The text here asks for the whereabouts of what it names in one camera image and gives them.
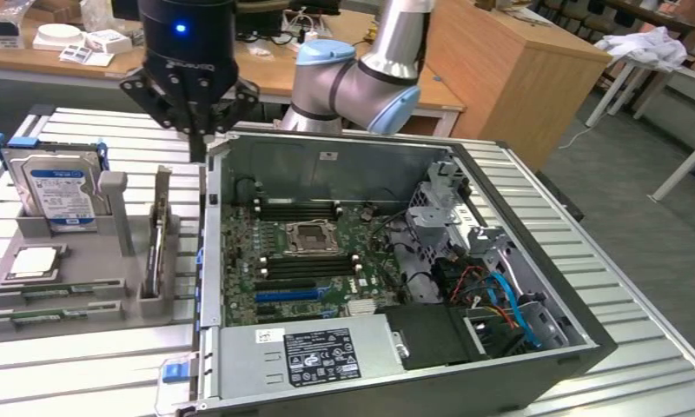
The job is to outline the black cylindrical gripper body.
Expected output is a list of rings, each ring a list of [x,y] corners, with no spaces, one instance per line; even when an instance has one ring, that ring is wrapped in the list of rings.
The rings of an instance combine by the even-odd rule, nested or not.
[[[238,78],[234,1],[139,1],[149,76],[177,108],[205,114]]]

